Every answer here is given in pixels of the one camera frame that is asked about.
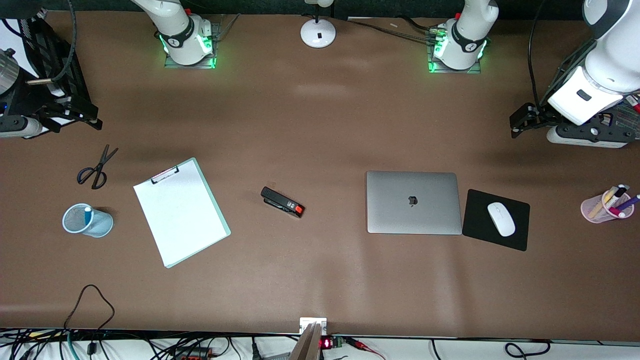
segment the white round base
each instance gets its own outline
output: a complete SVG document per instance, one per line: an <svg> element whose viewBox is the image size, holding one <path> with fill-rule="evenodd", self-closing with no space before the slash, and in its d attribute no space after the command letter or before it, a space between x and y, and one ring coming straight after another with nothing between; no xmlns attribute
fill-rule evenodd
<svg viewBox="0 0 640 360"><path fill-rule="evenodd" d="M310 47L326 47L335 40L335 28L327 20L311 19L302 25L300 37Z"/></svg>

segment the purple marker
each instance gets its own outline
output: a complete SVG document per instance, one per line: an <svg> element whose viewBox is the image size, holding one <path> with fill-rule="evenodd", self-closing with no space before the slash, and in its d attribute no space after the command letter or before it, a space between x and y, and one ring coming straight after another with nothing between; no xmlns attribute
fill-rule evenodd
<svg viewBox="0 0 640 360"><path fill-rule="evenodd" d="M638 201L640 201L640 195L636 195L636 196L632 197L631 199L623 202L622 204L618 205L618 207L616 209L618 211L623 211L624 209L626 209L629 206L637 203Z"/></svg>

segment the white floor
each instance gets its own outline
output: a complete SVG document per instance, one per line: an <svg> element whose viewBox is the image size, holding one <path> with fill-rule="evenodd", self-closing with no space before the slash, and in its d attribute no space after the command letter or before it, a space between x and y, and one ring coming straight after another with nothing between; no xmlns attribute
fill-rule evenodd
<svg viewBox="0 0 640 360"><path fill-rule="evenodd" d="M380 352L387 360L436 360L429 340L423 339L383 339L383 338L358 338L370 348ZM154 343L168 346L177 340L154 340ZM295 341L285 337L256 338L260 354L263 357L275 356L290 352ZM250 360L252 348L250 338L234 338L233 343L239 352L236 354L232 348L219 356L219 360ZM80 360L88 360L86 355L88 341L74 342L74 348ZM512 359L504 351L506 342L501 341L468 341L468 340L436 340L436 348L442 360L509 360ZM525 352L537 352L545 348L544 344L517 343ZM145 341L141 340L111 340L103 341L103 345L109 356L109 360L147 360L154 356L153 351ZM227 346L224 338L215 339L211 343L214 354L218 354ZM0 359L9 359L10 347L0 348ZM18 358L28 347L23 347ZM73 360L66 343L63 343L64 360ZM381 360L378 356L362 352L344 345L324 351L326 360L338 359L348 356L346 360ZM638 360L640 359L640 347L591 344L566 344L554 343L551 350L536 357L528 357L529 360ZM37 360L58 360L60 350L57 343L50 344L38 356ZM33 360L33 352L28 360ZM107 360L98 346L98 352L93 355L93 360Z"/></svg>

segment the yellow marker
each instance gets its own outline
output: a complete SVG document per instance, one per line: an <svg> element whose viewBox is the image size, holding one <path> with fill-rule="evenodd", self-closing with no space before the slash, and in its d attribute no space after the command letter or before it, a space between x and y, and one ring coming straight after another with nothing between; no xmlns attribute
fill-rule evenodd
<svg viewBox="0 0 640 360"><path fill-rule="evenodd" d="M611 200L611 197L616 193L616 191L618 191L618 186L614 186L609 189L609 191L604 195L605 204L607 203L607 201ZM603 201L598 201L598 204L589 213L589 218L595 217L600 212L600 210L602 210L602 203Z"/></svg>

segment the blue marker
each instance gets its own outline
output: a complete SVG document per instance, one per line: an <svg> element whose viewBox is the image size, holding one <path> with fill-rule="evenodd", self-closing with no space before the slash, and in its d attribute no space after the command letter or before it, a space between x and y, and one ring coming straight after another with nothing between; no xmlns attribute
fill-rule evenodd
<svg viewBox="0 0 640 360"><path fill-rule="evenodd" d="M640 201L640 195L636 195L636 196L632 197L631 199L623 202L622 204L618 205L618 207L616 209L618 211L623 211L624 209L626 209L629 206L637 203L638 201Z"/></svg>
<svg viewBox="0 0 640 360"><path fill-rule="evenodd" d="M85 225L89 225L89 222L91 221L91 213L93 211L91 210L90 207L86 207L84 208L84 224Z"/></svg>

